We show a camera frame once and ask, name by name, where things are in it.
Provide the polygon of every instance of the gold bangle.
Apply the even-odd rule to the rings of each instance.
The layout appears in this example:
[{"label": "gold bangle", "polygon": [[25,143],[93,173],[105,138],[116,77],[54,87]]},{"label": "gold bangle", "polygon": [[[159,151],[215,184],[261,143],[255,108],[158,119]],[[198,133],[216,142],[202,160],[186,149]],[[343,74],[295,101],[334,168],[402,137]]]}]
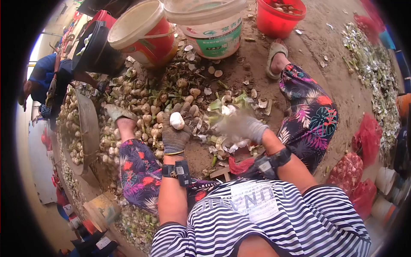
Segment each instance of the gold bangle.
[{"label": "gold bangle", "polygon": [[183,152],[184,152],[184,150],[182,150],[180,152],[176,152],[176,153],[165,153],[164,155],[176,155],[176,154],[183,153]]}]

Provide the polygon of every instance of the bare foot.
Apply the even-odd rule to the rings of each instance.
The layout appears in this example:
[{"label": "bare foot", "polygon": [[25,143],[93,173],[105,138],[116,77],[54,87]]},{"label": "bare foot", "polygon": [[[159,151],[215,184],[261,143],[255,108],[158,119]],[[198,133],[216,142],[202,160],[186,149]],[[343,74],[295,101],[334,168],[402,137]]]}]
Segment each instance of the bare foot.
[{"label": "bare foot", "polygon": [[134,128],[136,127],[136,122],[132,119],[126,117],[120,117],[115,121],[121,134],[121,143],[129,139],[134,139]]},{"label": "bare foot", "polygon": [[[277,38],[275,42],[285,46],[284,42],[280,38]],[[273,74],[279,74],[282,69],[289,63],[291,62],[287,59],[287,57],[285,57],[283,53],[277,53],[272,58],[270,70]]]}]

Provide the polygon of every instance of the sandal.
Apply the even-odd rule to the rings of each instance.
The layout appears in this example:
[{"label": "sandal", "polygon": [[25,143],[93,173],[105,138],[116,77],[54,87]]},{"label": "sandal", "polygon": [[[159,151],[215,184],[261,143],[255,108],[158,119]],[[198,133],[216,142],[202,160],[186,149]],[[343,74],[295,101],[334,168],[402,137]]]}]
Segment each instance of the sandal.
[{"label": "sandal", "polygon": [[277,43],[277,42],[271,43],[270,53],[268,54],[266,74],[272,79],[279,79],[281,75],[281,73],[273,74],[270,69],[272,59],[277,53],[283,53],[285,54],[285,57],[288,58],[288,50],[284,45]]},{"label": "sandal", "polygon": [[126,117],[126,118],[132,119],[136,122],[139,119],[136,114],[134,114],[134,113],[132,113],[128,110],[122,109],[118,106],[115,106],[113,104],[106,104],[104,106],[104,110],[110,116],[110,118],[113,120],[113,122],[115,122],[120,117]]}]

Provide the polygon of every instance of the floral pants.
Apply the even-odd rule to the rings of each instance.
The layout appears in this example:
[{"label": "floral pants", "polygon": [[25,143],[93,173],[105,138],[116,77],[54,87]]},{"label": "floral pants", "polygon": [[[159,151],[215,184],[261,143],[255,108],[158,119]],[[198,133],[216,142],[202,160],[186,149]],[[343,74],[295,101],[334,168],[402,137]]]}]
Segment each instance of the floral pants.
[{"label": "floral pants", "polygon": [[[279,88],[286,98],[288,116],[277,136],[313,173],[334,134],[337,108],[315,80],[296,65],[289,64],[282,70]],[[161,162],[143,142],[131,139],[120,147],[120,166],[124,197],[156,214]],[[193,179],[187,190],[188,205],[193,206],[219,184]]]}]

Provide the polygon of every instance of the hand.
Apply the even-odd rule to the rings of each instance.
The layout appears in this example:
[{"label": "hand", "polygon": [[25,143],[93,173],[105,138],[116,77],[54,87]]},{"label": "hand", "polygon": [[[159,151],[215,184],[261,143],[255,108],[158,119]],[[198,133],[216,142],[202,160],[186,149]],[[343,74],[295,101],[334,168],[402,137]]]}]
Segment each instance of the hand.
[{"label": "hand", "polygon": [[48,87],[47,98],[46,98],[47,107],[51,107],[53,105],[53,101],[50,101],[50,99],[53,99],[56,88],[57,88],[57,79],[53,78],[51,80],[50,86]]},{"label": "hand", "polygon": [[263,133],[268,129],[268,125],[243,113],[236,113],[228,118],[227,127],[229,134],[250,139],[257,144],[261,144]]},{"label": "hand", "polygon": [[162,130],[164,153],[177,153],[184,150],[185,145],[190,140],[193,129],[197,126],[200,119],[198,117],[193,119],[195,111],[196,108],[190,108],[190,103],[188,102],[184,103],[183,107],[181,107],[181,104],[174,106],[171,113],[179,112],[184,119],[185,125],[182,130],[176,130],[170,125],[170,113],[165,115]]}]

